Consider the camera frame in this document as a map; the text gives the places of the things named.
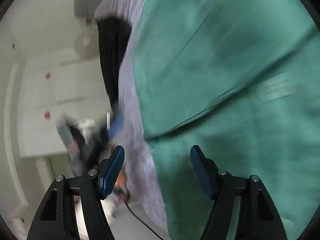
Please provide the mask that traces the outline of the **person's left hand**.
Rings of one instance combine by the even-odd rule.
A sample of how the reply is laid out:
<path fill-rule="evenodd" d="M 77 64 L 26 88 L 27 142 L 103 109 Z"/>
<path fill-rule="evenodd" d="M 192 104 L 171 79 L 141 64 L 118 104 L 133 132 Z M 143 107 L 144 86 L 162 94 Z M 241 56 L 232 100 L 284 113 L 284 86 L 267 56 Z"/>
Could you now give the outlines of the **person's left hand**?
<path fill-rule="evenodd" d="M 117 205 L 119 205 L 122 202 L 127 202 L 130 199 L 130 193 L 126 186 L 126 174 L 124 169 L 121 169 L 121 171 L 119 172 L 118 178 L 116 180 L 110 198 Z"/>

